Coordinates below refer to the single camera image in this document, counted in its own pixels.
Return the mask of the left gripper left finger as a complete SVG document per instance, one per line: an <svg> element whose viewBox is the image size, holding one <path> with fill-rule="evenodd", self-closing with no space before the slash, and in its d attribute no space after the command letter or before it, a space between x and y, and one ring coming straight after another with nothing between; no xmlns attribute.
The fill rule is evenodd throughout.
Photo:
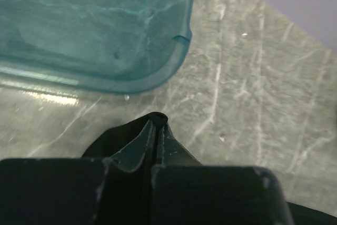
<svg viewBox="0 0 337 225"><path fill-rule="evenodd" d="M1 224L139 224L154 125L112 156L1 161Z"/></svg>

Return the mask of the black t-shirt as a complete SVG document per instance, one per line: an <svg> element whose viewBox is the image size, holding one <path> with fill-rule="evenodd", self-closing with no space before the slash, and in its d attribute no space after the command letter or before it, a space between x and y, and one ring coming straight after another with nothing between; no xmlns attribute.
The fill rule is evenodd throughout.
<svg viewBox="0 0 337 225"><path fill-rule="evenodd" d="M85 158L112 156L131 142L147 122L151 122L154 125L154 140L147 145L146 149L143 169L143 184L146 188L143 193L143 198L146 203L146 209L144 212L144 220L139 224L152 224L151 175L153 166L161 162L161 156L158 153L158 143L164 127L169 126L167 116L160 112L152 112L129 123L107 129L83 154ZM288 201L286 202L293 218L293 224L336 224L336 217L332 215Z"/></svg>

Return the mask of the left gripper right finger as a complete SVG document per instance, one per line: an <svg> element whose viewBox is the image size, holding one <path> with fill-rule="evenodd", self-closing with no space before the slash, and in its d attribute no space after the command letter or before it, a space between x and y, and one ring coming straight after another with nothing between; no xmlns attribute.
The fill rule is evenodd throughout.
<svg viewBox="0 0 337 225"><path fill-rule="evenodd" d="M165 126L152 168L152 224L293 224L275 174L199 164Z"/></svg>

